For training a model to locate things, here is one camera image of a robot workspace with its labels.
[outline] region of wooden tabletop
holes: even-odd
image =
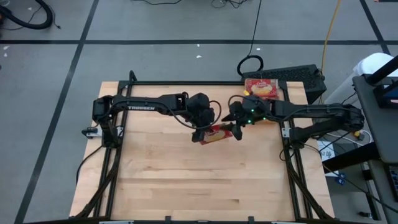
[[[115,95],[118,83],[103,82],[99,96]],[[158,97],[202,92],[222,105],[241,95],[243,86],[133,86],[132,96]],[[288,83],[290,101],[307,104],[302,83]],[[218,114],[217,105],[212,105]],[[295,119],[306,127],[311,119]],[[148,111],[130,111],[113,204],[113,220],[294,220],[285,162],[279,159],[279,125],[270,121],[243,128],[243,139],[228,138],[202,146],[191,142],[192,130]],[[101,144],[88,140],[85,156]],[[307,144],[317,147],[315,140]],[[98,188],[105,149],[88,159],[80,172],[70,215],[76,215]],[[320,156],[301,150],[309,191],[334,216]],[[108,193],[104,193],[104,214]],[[302,198],[300,210],[305,216]]]

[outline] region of snack package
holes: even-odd
[[[261,98],[278,99],[278,80],[276,79],[257,79],[247,78],[244,81],[245,90],[249,94],[260,96]]]
[[[220,124],[217,124],[211,127],[211,131],[206,132],[205,138],[203,141],[200,141],[200,144],[209,144],[232,136],[231,131],[220,129]]]

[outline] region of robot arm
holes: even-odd
[[[232,131],[237,140],[242,139],[241,127],[268,119],[275,122],[290,118],[326,118],[307,128],[284,129],[283,135],[289,138],[293,147],[302,148],[309,138],[323,136],[326,133],[344,130],[358,131],[363,128],[364,116],[360,109],[352,105],[335,103],[331,105],[295,105],[287,101],[263,100],[258,96],[244,96],[242,103],[235,101],[229,106],[229,115],[222,121],[235,121],[224,128]]]
[[[215,120],[209,98],[203,93],[191,98],[187,93],[162,95],[158,98],[104,96],[93,103],[93,121],[101,126],[105,147],[119,145],[118,130],[113,124],[113,119],[124,110],[156,111],[167,116],[181,116],[192,124],[192,127],[188,126],[189,128],[195,129],[192,135],[193,142],[202,141],[205,132]]]

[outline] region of keyboard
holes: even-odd
[[[386,165],[385,170],[390,182],[392,194],[394,195],[396,202],[398,202],[398,166]]]
[[[259,72],[246,72],[243,74],[242,80],[247,78],[270,78],[287,82],[303,82],[309,104],[312,104],[324,91],[326,91],[326,86],[316,65],[302,65]]]

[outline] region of black floor stripe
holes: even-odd
[[[96,45],[250,44],[251,40],[85,40]],[[324,40],[255,40],[264,45],[323,45]],[[0,44],[80,44],[80,40],[0,40]],[[328,45],[398,45],[398,40],[329,40]]]
[[[0,40],[0,44],[79,44],[80,40]]]
[[[73,75],[75,74],[76,66],[78,64],[81,51],[83,50],[84,40],[87,38],[88,30],[90,28],[91,22],[93,21],[93,17],[94,17],[94,13],[95,13],[97,5],[98,5],[98,1],[99,0],[93,1],[93,5],[91,7],[90,13],[88,14],[88,18],[87,18],[85,27],[83,29],[83,33],[80,37],[80,43],[78,44],[78,46],[76,48],[75,55],[73,56],[68,75],[63,84],[62,91],[61,91],[60,97],[58,99],[58,103],[55,107],[55,111],[54,111],[54,114],[53,114],[51,122],[50,122],[50,126],[45,135],[44,142],[43,142],[42,148],[40,150],[39,156],[37,158],[32,176],[30,177],[30,181],[26,188],[24,198],[22,199],[21,205],[18,209],[18,213],[17,213],[16,219],[14,222],[15,224],[23,223],[25,220],[27,209],[29,207],[30,201],[32,200],[32,196],[33,196],[34,190],[36,188],[37,181],[39,180],[40,173],[41,173],[43,165],[44,165],[44,160],[47,157],[50,143],[51,143],[52,137],[54,135],[55,128],[57,127],[58,120],[60,118],[63,104],[67,97],[68,90],[69,90],[70,84],[72,82]]]
[[[387,47],[387,44],[384,42],[383,36],[381,35],[379,28],[377,27],[376,21],[374,20],[372,13],[371,13],[368,5],[366,4],[366,1],[365,0],[359,0],[359,1],[361,2],[362,8],[365,12],[366,17],[369,20],[369,23],[371,24],[371,27],[373,29],[374,34],[376,35],[377,40],[380,41],[380,43],[381,43],[380,46],[381,46],[382,51],[385,54],[390,55],[391,53]]]
[[[251,40],[86,40],[98,45],[162,45],[162,44],[250,44]],[[324,40],[255,40],[264,45],[323,45]],[[329,40],[328,45],[377,45],[378,40]]]

